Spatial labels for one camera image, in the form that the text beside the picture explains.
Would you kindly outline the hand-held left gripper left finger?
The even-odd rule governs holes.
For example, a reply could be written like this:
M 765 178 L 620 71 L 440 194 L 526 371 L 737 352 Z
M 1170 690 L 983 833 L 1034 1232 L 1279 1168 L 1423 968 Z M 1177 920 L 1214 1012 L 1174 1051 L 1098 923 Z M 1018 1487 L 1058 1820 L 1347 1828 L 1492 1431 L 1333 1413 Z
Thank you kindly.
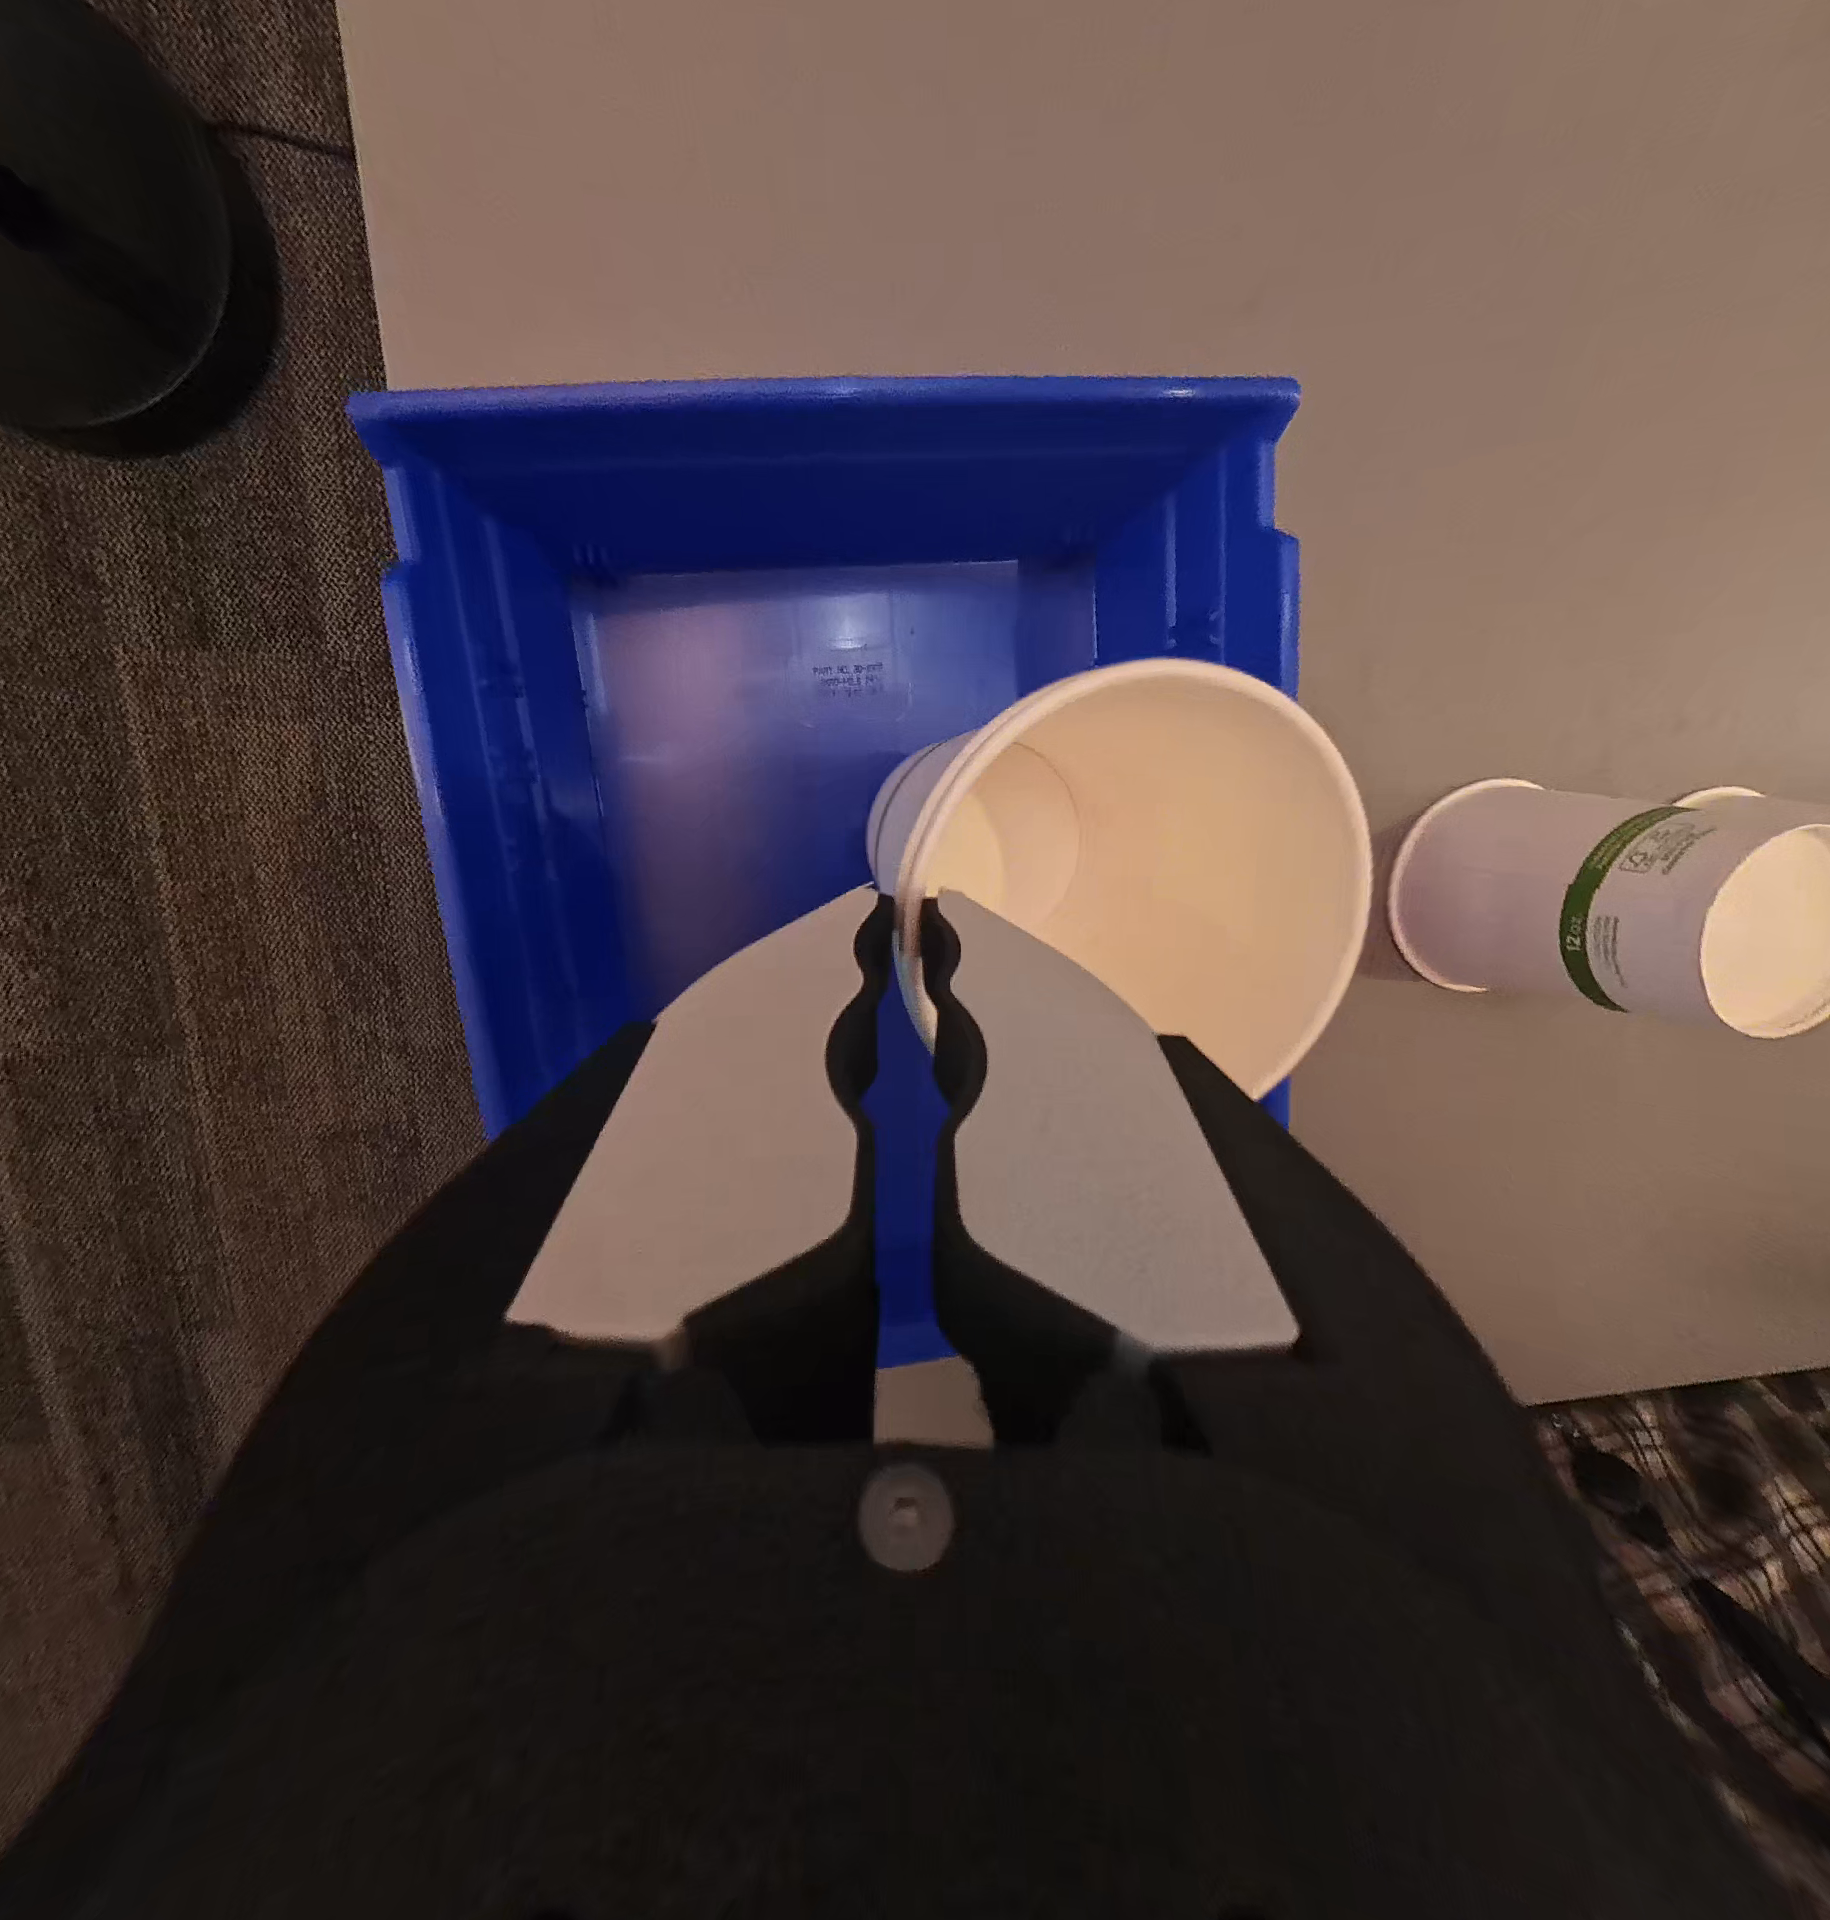
M 871 1440 L 892 903 L 758 936 L 653 1022 L 508 1322 L 722 1380 L 772 1445 Z

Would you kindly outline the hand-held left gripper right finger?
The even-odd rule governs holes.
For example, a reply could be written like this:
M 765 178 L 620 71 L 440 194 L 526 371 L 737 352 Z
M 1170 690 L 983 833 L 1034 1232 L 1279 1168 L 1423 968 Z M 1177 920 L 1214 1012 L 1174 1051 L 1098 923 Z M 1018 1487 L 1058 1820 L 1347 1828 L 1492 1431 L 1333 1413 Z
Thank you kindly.
M 1287 1355 L 1301 1327 L 1152 1029 L 954 890 L 923 905 L 933 1013 L 932 1301 L 998 1443 L 1092 1380 Z

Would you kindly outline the blue plastic bin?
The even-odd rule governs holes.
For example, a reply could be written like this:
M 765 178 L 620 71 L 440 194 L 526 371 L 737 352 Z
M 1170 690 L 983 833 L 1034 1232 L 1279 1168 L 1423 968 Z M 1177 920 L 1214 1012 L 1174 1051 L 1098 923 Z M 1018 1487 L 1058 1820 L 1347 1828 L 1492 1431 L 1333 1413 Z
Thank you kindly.
M 386 622 L 481 1119 L 506 1144 L 583 1053 L 619 1083 L 495 1283 L 495 1333 L 545 1336 L 508 1309 L 655 1019 L 758 936 L 877 890 L 870 803 L 903 756 L 1129 661 L 1292 697 L 1273 521 L 1292 407 L 1285 382 L 998 378 L 350 401 L 389 496 Z M 889 954 L 863 1103 L 873 1278 L 880 1238 L 889 1267 L 932 1259 L 944 1121 L 893 920 Z M 1185 1087 L 1174 1056 L 1205 1056 L 1156 1038 Z M 1250 1097 L 1205 1064 L 1279 1135 L 1282 1084 Z

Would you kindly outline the person's plaid shirt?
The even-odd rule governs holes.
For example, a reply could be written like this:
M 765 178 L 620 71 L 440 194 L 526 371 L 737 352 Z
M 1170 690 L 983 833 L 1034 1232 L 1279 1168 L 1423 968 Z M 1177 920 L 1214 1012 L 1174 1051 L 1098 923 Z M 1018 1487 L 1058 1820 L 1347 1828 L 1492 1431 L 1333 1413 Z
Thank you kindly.
M 1798 1915 L 1830 1915 L 1830 1374 L 1533 1413 L 1622 1641 Z

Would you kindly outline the black floor stand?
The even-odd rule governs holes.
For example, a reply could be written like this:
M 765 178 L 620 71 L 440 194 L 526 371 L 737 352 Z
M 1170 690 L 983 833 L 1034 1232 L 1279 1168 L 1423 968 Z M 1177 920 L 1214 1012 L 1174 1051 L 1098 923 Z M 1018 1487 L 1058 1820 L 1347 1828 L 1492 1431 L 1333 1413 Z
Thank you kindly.
M 278 353 L 253 182 L 90 4 L 0 3 L 0 426 L 155 458 L 224 435 Z

